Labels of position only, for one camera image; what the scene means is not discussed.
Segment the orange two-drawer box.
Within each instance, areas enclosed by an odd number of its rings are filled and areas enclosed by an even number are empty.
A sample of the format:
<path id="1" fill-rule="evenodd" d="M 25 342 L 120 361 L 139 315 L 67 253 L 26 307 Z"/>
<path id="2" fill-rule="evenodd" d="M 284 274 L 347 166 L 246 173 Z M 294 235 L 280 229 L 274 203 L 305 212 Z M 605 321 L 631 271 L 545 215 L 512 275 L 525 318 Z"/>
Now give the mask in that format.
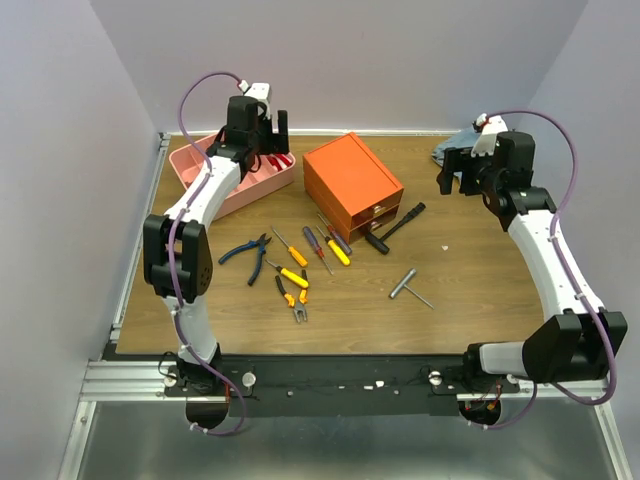
<path id="1" fill-rule="evenodd" d="M 303 155 L 304 187 L 347 243 L 393 220 L 404 186 L 355 133 Z"/>

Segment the purple handled screwdriver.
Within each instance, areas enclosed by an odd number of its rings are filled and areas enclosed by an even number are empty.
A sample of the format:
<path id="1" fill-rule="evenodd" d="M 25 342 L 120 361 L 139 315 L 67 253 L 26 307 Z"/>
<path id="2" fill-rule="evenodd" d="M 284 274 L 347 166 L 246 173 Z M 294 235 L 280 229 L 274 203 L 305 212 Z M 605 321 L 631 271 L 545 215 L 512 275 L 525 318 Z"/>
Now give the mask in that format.
<path id="1" fill-rule="evenodd" d="M 328 262 L 327 262 L 327 260 L 325 258 L 325 254 L 324 254 L 324 252 L 322 250 L 322 247 L 321 247 L 320 243 L 318 242 L 317 238 L 315 237 L 315 235 L 313 234 L 311 228 L 309 226 L 304 226 L 302 228 L 302 231 L 303 231 L 303 235 L 305 236 L 307 242 L 311 246 L 311 248 L 314 251 L 314 253 L 320 258 L 320 260 L 325 265 L 325 267 L 328 270 L 328 272 L 331 275 L 333 275 L 334 272 L 331 269 L 331 267 L 329 266 L 329 264 L 328 264 Z"/>

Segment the black rubber mallet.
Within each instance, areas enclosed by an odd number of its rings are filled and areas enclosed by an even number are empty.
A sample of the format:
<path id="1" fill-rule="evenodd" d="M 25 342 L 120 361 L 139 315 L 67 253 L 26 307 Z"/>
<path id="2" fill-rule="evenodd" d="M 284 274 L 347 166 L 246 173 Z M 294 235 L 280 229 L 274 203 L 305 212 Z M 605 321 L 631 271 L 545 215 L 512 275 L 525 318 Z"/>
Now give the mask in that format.
<path id="1" fill-rule="evenodd" d="M 422 213 L 426 209 L 426 205 L 423 202 L 419 202 L 415 207 L 409 210 L 402 219 L 400 219 L 393 227 L 391 227 L 384 235 L 381 237 L 375 236 L 370 230 L 365 232 L 364 238 L 369 245 L 371 245 L 374 249 L 376 249 L 379 253 L 383 255 L 387 255 L 390 251 L 389 247 L 386 245 L 385 241 L 393 235 L 397 230 L 403 227 L 405 224 L 412 221 L 415 217 L 417 217 L 420 213 Z"/>

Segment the orange screwdriver long shaft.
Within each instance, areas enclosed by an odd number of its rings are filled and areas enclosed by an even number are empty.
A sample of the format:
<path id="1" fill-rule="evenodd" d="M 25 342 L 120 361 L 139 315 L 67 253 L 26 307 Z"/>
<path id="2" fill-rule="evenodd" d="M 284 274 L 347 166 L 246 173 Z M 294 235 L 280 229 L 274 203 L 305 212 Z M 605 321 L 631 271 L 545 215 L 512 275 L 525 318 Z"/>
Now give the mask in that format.
<path id="1" fill-rule="evenodd" d="M 307 259 L 297 250 L 293 245 L 288 243 L 285 238 L 276 230 L 275 227 L 271 227 L 272 232 L 276 235 L 276 237 L 283 243 L 286 247 L 289 255 L 296 261 L 296 263 L 302 267 L 306 268 L 308 266 Z"/>

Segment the yellow screwdriver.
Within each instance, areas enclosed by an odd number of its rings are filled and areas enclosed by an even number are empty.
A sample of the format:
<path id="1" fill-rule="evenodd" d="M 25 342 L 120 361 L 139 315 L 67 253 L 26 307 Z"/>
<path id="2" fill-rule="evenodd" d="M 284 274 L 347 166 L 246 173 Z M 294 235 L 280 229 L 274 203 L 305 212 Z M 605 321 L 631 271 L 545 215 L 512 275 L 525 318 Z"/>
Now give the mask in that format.
<path id="1" fill-rule="evenodd" d="M 324 238 L 325 242 L 334 253 L 336 258 L 340 261 L 340 263 L 344 266 L 350 266 L 351 260 L 349 256 L 344 252 L 344 250 L 338 245 L 338 243 L 328 234 L 326 234 L 319 226 L 317 226 L 317 230 Z"/>
<path id="2" fill-rule="evenodd" d="M 272 266 L 280 275 L 284 276 L 285 278 L 287 278 L 288 280 L 290 280 L 292 283 L 294 283 L 295 285 L 297 285 L 298 287 L 300 287 L 301 289 L 307 289 L 309 287 L 309 282 L 303 278 L 302 276 L 292 272 L 289 269 L 286 269 L 285 267 L 282 267 L 279 264 L 276 264 L 268 259 L 266 259 L 266 262 Z"/>

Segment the metal T-handle wrench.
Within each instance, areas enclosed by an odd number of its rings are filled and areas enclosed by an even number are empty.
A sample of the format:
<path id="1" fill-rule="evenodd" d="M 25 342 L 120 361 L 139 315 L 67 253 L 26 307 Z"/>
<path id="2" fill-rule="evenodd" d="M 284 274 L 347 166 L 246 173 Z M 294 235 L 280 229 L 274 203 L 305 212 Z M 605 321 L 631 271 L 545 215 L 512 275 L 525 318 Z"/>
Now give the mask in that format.
<path id="1" fill-rule="evenodd" d="M 394 286 L 388 297 L 390 299 L 395 299 L 401 291 L 406 290 L 418 300 L 420 300 L 423 304 L 434 310 L 434 305 L 409 285 L 410 281 L 415 277 L 416 273 L 417 270 L 415 268 L 409 269 L 408 272 L 402 277 L 402 279 Z"/>

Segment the red purple screwdriver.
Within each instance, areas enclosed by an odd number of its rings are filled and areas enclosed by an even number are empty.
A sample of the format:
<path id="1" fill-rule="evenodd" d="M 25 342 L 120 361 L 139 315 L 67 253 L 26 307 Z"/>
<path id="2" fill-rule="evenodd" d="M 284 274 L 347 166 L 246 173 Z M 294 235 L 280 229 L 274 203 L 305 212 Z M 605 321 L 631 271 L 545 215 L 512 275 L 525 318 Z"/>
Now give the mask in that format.
<path id="1" fill-rule="evenodd" d="M 335 229 L 335 227 L 329 222 L 329 220 L 320 212 L 317 213 L 319 219 L 324 223 L 324 225 L 329 230 L 331 237 L 338 244 L 338 246 L 342 249 L 342 251 L 347 255 L 352 255 L 352 249 L 349 244 L 344 240 L 344 238 L 339 234 L 339 232 Z"/>

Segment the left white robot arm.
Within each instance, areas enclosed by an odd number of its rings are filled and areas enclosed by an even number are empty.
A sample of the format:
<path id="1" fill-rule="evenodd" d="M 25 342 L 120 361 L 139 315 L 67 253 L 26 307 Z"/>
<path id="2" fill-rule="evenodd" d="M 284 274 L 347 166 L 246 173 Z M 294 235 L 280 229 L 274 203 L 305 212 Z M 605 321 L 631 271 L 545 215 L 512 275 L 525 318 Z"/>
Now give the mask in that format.
<path id="1" fill-rule="evenodd" d="M 214 393 L 225 376 L 204 300 L 213 278 L 207 232 L 228 195 L 257 171 L 259 158 L 289 151 L 288 117 L 271 118 L 268 93 L 230 97 L 225 125 L 209 147 L 193 142 L 200 172 L 175 205 L 143 224 L 143 271 L 169 310 L 179 339 L 178 368 L 201 395 Z"/>

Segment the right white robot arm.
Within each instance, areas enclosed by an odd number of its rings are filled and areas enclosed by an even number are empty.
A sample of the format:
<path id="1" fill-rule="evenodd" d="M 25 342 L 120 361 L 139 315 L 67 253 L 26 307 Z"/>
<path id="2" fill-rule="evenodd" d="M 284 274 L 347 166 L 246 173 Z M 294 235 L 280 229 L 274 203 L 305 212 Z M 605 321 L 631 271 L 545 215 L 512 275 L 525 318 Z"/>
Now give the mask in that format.
<path id="1" fill-rule="evenodd" d="M 523 342 L 478 343 L 468 347 L 460 379 L 480 392 L 496 375 L 513 375 L 536 383 L 602 380 L 628 325 L 609 310 L 582 276 L 568 249 L 549 192 L 532 183 L 535 142 L 531 135 L 505 131 L 483 135 L 473 148 L 447 148 L 437 176 L 448 195 L 453 181 L 460 193 L 480 195 L 488 210 L 514 241 L 536 286 L 544 322 Z"/>

